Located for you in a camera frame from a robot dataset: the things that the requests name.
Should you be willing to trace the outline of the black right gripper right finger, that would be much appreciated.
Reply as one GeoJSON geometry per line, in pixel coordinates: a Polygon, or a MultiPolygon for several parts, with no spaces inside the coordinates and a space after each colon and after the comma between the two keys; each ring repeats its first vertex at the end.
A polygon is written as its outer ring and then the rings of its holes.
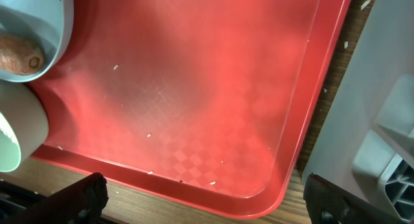
{"type": "Polygon", "coordinates": [[[315,174],[306,180],[303,199],[312,224],[406,224],[315,174]]]}

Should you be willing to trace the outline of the green bowl of rice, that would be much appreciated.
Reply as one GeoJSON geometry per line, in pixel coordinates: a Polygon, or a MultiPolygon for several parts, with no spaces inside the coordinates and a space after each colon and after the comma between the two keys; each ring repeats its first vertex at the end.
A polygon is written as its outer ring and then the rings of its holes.
{"type": "Polygon", "coordinates": [[[47,115],[36,95],[23,84],[1,81],[1,171],[17,169],[48,133],[47,115]]]}

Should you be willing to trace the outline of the orange carrot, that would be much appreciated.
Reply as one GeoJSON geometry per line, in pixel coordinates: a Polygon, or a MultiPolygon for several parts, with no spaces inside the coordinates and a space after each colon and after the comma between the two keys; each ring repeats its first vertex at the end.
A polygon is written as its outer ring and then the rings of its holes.
{"type": "Polygon", "coordinates": [[[45,63],[41,47],[31,39],[1,33],[1,70],[16,75],[31,75],[45,63]]]}

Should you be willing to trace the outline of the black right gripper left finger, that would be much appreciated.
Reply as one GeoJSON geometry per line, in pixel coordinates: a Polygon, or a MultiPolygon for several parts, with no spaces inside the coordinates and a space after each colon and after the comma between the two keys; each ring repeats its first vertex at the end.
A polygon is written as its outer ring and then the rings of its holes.
{"type": "Polygon", "coordinates": [[[93,173],[6,219],[7,223],[96,223],[109,200],[107,181],[93,173]]]}

